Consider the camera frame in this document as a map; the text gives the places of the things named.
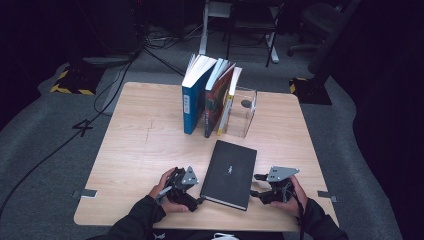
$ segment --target clear acrylic box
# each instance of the clear acrylic box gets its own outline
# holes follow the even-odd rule
[[[257,91],[255,89],[236,87],[228,123],[224,128],[226,134],[246,137],[255,114],[256,98]]]

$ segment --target colorful book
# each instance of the colorful book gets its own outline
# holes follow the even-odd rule
[[[205,88],[205,137],[210,137],[215,127],[218,126],[224,108],[224,100],[230,85],[235,63],[223,60],[217,67],[217,74],[209,79],[212,84]]]
[[[240,74],[242,70],[243,69],[239,67],[234,68],[234,72],[231,78],[231,83],[227,91],[227,96],[225,97],[224,110],[222,111],[221,120],[219,122],[219,127],[216,133],[218,136],[222,134],[226,124],[228,123],[228,118],[230,117],[230,110],[231,110],[231,106],[233,105],[237,83],[240,78]]]

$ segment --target gray carpet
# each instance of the gray carpet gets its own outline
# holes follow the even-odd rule
[[[221,33],[209,35],[207,55],[225,57]],[[288,93],[292,77],[310,77],[307,64],[312,53],[285,56],[297,37],[278,36],[278,64],[265,68],[261,50],[232,52],[230,60],[242,67],[240,84],[260,91]],[[167,49],[151,50],[178,69],[185,70],[191,53],[197,53],[199,39],[181,42]],[[0,201],[36,164],[61,146],[77,130],[72,126],[93,119],[112,99],[122,72],[108,69],[96,96],[50,93],[64,69],[39,86],[42,96],[20,112],[0,132]],[[124,81],[180,84],[182,76],[142,52]],[[341,228],[351,239],[402,239],[390,203],[363,159],[352,132],[355,106],[349,96],[330,78],[326,88],[332,106],[301,105],[329,191],[339,202],[334,208]],[[112,113],[114,104],[107,109]],[[78,200],[70,197],[83,189],[93,166],[110,117],[101,115],[84,137],[76,136],[35,169],[7,203],[0,222],[0,239],[86,239],[103,234],[108,227],[78,226],[73,215]],[[286,233],[286,239],[298,239]]]

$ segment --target black sleeve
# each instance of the black sleeve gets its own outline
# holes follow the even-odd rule
[[[313,199],[308,199],[303,216],[303,228],[315,240],[349,239],[322,207]]]
[[[155,200],[147,195],[138,201],[127,216],[116,222],[109,232],[96,240],[143,240],[147,238],[148,232],[152,229],[153,223],[157,223],[166,214]]]

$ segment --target robotic hand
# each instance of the robotic hand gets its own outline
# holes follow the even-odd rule
[[[296,168],[271,167],[268,174],[255,174],[256,180],[267,181],[271,185],[271,191],[259,193],[250,190],[250,196],[259,198],[263,204],[273,201],[288,202],[294,193],[293,183],[289,177],[299,172]]]
[[[186,205],[191,212],[194,212],[197,205],[202,204],[204,198],[194,199],[187,193],[187,190],[198,183],[199,180],[191,166],[187,168],[187,172],[184,168],[175,168],[174,173],[166,182],[165,188],[159,192],[155,201],[160,205],[163,197],[166,196],[170,202]]]

